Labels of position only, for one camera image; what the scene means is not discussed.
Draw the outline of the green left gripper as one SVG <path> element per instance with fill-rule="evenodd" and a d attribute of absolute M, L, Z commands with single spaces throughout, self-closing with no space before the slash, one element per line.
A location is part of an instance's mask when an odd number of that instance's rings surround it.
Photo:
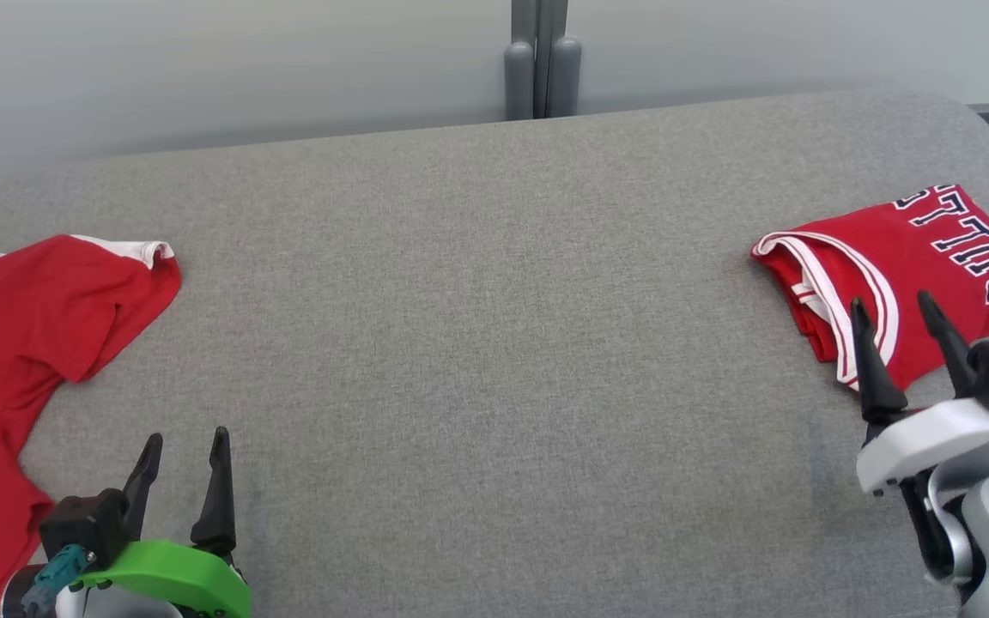
<path fill-rule="evenodd" d="M 130 543 L 105 570 L 89 570 L 75 585 L 110 584 L 195 613 L 250 617 L 250 586 L 231 558 L 237 545 L 230 433 L 216 427 L 209 449 L 209 484 L 191 545 L 141 539 L 149 490 L 160 472 L 162 435 L 152 433 L 123 488 L 123 528 Z"/>

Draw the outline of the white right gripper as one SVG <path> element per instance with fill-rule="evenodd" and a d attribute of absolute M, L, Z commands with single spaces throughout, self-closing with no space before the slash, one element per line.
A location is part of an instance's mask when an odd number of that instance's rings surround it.
<path fill-rule="evenodd" d="M 865 493 L 905 488 L 910 500 L 935 516 L 958 516 L 967 497 L 989 481 L 989 409 L 976 399 L 976 371 L 965 337 L 929 292 L 918 292 L 919 312 L 941 351 L 957 399 L 907 409 L 880 356 L 862 298 L 849 318 L 856 384 L 866 434 L 856 460 Z"/>

